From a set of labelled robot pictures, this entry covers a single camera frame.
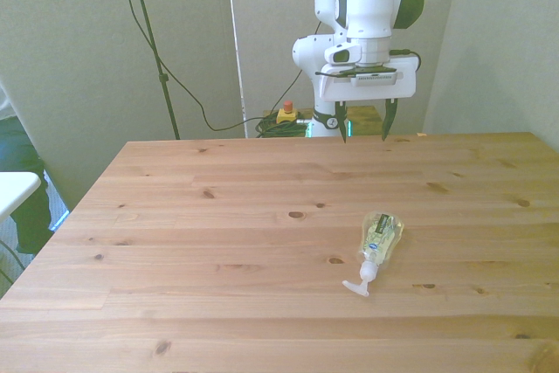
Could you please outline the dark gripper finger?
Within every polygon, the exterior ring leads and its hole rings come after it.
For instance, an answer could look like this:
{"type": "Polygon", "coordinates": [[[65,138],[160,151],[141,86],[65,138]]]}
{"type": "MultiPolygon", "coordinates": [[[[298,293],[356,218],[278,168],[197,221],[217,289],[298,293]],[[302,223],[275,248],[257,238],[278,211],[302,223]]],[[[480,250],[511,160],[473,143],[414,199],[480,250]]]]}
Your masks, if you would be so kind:
{"type": "Polygon", "coordinates": [[[382,125],[382,140],[385,141],[397,115],[398,99],[385,100],[385,116],[382,125]]]}
{"type": "Polygon", "coordinates": [[[337,101],[335,103],[335,118],[337,120],[338,128],[344,142],[347,141],[347,106],[344,101],[337,101]]]}

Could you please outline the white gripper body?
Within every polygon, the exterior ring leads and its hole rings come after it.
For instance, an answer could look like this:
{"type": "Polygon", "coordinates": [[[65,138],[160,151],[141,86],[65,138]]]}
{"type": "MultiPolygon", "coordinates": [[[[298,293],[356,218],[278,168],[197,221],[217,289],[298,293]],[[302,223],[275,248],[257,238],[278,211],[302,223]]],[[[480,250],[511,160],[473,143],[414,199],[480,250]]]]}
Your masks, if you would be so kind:
{"type": "Polygon", "coordinates": [[[322,100],[410,98],[416,92],[417,57],[391,57],[384,69],[324,65],[316,92],[322,100]]]}

